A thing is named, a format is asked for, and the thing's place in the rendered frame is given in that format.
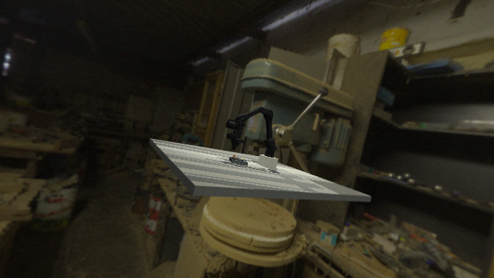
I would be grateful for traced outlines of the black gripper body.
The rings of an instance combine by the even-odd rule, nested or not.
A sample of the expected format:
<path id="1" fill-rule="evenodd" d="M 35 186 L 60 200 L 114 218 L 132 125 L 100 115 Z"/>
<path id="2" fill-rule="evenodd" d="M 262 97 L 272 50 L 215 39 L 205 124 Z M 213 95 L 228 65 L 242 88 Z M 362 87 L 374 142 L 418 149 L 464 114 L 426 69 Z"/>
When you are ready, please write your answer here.
<path id="1" fill-rule="evenodd" d="M 233 132 L 234 132 L 234 131 L 233 131 Z M 235 132 L 237 133 L 237 138 L 236 138 L 236 139 L 235 139 L 235 138 L 230 138 L 230 140 L 235 141 L 235 142 L 239 142 L 239 143 L 243 143 L 243 144 L 244 144 L 244 143 L 245 143 L 245 140 L 243 140 L 243 139 L 241 139 L 241 138 L 240 138 L 240 137 L 241 137 L 242 132 L 241 132 L 241 131 L 237 131 L 237 130 L 235 130 Z M 235 133 L 235 132 L 234 132 L 234 133 Z"/>

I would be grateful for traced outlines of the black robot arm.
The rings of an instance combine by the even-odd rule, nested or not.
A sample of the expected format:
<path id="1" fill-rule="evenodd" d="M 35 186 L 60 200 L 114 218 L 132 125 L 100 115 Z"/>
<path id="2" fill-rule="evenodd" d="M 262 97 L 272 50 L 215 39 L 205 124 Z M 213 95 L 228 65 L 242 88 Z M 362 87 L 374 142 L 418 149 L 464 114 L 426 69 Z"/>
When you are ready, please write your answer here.
<path id="1" fill-rule="evenodd" d="M 272 118 L 273 118 L 273 111 L 268 110 L 264 107 L 257 107 L 254 110 L 249 111 L 246 114 L 239 114 L 234 120 L 228 119 L 226 123 L 226 127 L 230 129 L 234 129 L 237 131 L 242 131 L 243 126 L 245 127 L 245 123 L 250 117 L 261 113 L 264 115 L 264 118 L 266 120 L 266 140 L 265 140 L 265 145 L 266 145 L 266 153 L 264 154 L 267 157 L 273 158 L 274 151 L 276 151 L 276 146 L 275 146 L 275 141 L 272 137 Z M 242 124 L 241 124 L 242 122 Z M 238 124 L 237 124 L 238 123 Z M 228 133 L 227 138 L 237 138 L 237 133 Z"/>

